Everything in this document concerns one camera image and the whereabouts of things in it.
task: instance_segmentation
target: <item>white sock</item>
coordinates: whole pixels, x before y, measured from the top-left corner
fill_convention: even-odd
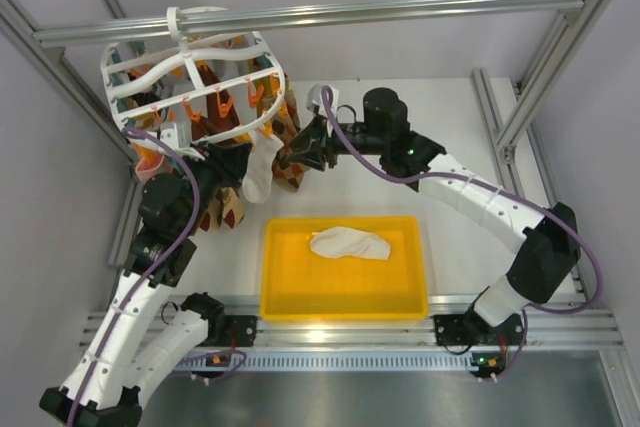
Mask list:
[[[273,179],[271,165],[284,144],[273,134],[267,138],[260,132],[252,131],[249,135],[255,150],[249,154],[247,173],[242,179],[242,192],[252,204],[261,204],[271,193]]]

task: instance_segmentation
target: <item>yellow plastic bin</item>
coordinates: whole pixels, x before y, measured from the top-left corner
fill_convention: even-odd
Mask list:
[[[372,232],[388,260],[327,259],[313,236],[331,227]],[[429,311],[414,217],[273,219],[267,224],[260,315],[270,321],[422,319]]]

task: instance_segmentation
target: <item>orange clip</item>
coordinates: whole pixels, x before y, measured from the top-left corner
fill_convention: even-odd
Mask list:
[[[229,96],[229,101],[226,103],[220,100],[219,90],[216,90],[216,96],[218,98],[218,112],[220,113],[220,117],[224,119],[229,114],[231,107],[233,107],[233,95]]]
[[[278,76],[271,74],[269,81],[271,82],[271,95],[280,95],[280,81],[278,80]]]
[[[271,121],[267,120],[264,124],[258,127],[258,131],[267,139],[271,137],[271,135],[273,134],[273,126],[271,125]]]
[[[194,113],[193,110],[191,110],[191,104],[189,104],[189,102],[184,100],[182,103],[184,105],[184,110],[187,111],[187,115],[189,116],[189,118],[194,122],[200,121],[200,117],[202,117],[202,111]]]
[[[242,135],[236,135],[233,140],[235,140],[236,142],[251,142],[251,150],[255,151],[256,150],[256,146],[253,143],[253,139],[251,138],[251,136],[249,134],[242,134]]]
[[[248,89],[249,89],[249,105],[251,108],[255,109],[258,106],[258,102],[262,98],[262,94],[264,94],[264,85],[258,86],[255,95],[251,93],[251,84],[250,80],[247,80]]]
[[[158,112],[158,109],[153,109],[153,115],[156,117],[158,123],[162,124],[162,117],[160,117],[160,112]]]
[[[287,103],[284,99],[282,99],[282,103],[280,104],[280,108],[278,109],[278,114],[280,117],[286,117],[289,109],[287,108]]]

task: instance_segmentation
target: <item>vent grille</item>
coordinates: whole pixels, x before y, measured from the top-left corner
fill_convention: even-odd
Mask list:
[[[233,356],[229,367],[209,367],[204,360],[176,367],[177,371],[223,371],[241,360]],[[398,371],[468,371],[471,355],[452,356],[440,353],[248,353],[246,372],[398,372]]]

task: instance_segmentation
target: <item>clothespin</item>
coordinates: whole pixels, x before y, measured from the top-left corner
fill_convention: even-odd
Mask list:
[[[202,111],[194,113],[193,110],[191,110],[191,104],[189,104],[189,102],[187,102],[186,100],[182,101],[182,105],[184,105],[184,110],[187,112],[187,115],[191,120],[193,120],[194,122],[200,121],[200,117],[202,117]]]
[[[247,85],[249,89],[249,105],[252,109],[255,109],[258,106],[258,102],[262,98],[262,94],[264,94],[264,85],[258,86],[255,95],[251,92],[251,80],[247,80]]]
[[[220,91],[216,90],[216,96],[218,98],[218,112],[223,119],[229,114],[231,107],[233,107],[233,95],[229,96],[228,102],[222,102],[220,99]]]
[[[278,81],[278,76],[276,74],[271,74],[269,76],[269,81],[271,82],[271,92],[275,97],[280,95],[282,89],[280,88],[280,82]],[[278,109],[278,114],[280,117],[286,117],[287,115],[287,103],[284,99],[282,99],[282,104],[280,104],[280,108]]]
[[[133,144],[133,148],[141,159],[146,160],[148,164],[154,163],[155,155],[153,154],[153,151],[151,149],[147,149],[146,147],[142,147],[138,144]]]
[[[242,135],[236,135],[233,140],[235,140],[236,142],[240,142],[240,143],[244,143],[244,142],[251,142],[251,151],[255,152],[256,150],[256,144],[253,143],[253,139],[251,138],[251,136],[246,133],[246,134],[242,134]]]
[[[140,70],[142,70],[142,72],[137,69],[131,69],[131,74],[133,74],[133,76],[137,79],[139,77],[142,77],[142,74],[146,74],[147,72],[149,72],[149,67],[145,64],[140,67]]]
[[[264,135],[267,139],[273,135],[273,126],[271,125],[271,121],[267,120],[264,124],[258,127],[258,132]]]
[[[160,112],[158,112],[158,109],[153,109],[153,116],[156,118],[156,122],[158,122],[158,125],[162,124],[162,117],[160,116]]]
[[[271,74],[269,76],[269,83],[271,84],[271,95],[280,95],[280,81],[278,80],[278,76],[276,74]]]

